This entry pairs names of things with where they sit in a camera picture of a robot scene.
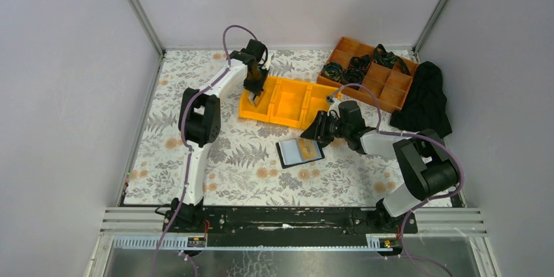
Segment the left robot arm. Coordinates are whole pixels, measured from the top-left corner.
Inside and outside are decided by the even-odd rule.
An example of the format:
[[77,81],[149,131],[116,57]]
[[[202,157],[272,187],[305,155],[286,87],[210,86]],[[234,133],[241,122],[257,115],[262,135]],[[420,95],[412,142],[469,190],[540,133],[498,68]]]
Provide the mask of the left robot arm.
[[269,75],[268,54],[262,42],[252,39],[245,48],[231,52],[226,66],[205,86],[183,92],[178,126],[188,154],[184,160],[182,198],[172,207],[177,219],[201,222],[206,159],[221,129],[221,98],[241,84],[247,102],[257,107]]

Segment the black leather card holder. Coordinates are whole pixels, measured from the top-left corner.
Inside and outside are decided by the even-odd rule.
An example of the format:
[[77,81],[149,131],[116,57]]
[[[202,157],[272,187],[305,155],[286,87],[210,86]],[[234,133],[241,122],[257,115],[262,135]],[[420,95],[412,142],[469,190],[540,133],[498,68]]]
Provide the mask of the black leather card holder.
[[283,169],[288,169],[290,167],[303,165],[305,163],[311,163],[314,161],[319,161],[325,158],[323,153],[323,148],[319,145],[319,151],[321,157],[319,159],[313,159],[309,161],[304,161],[301,157],[301,151],[299,148],[299,140],[302,138],[291,138],[287,140],[281,140],[276,143],[276,149],[278,152],[278,157]]

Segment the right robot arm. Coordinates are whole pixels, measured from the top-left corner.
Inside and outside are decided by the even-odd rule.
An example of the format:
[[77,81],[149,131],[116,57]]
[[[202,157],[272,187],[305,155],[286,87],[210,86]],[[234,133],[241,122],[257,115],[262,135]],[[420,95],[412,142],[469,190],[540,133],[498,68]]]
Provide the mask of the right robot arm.
[[438,198],[441,192],[452,187],[459,190],[463,185],[460,165],[435,131],[400,133],[367,126],[355,101],[342,101],[329,111],[320,110],[301,138],[321,146],[343,139],[359,154],[397,161],[403,183],[376,203],[375,218],[398,218]]

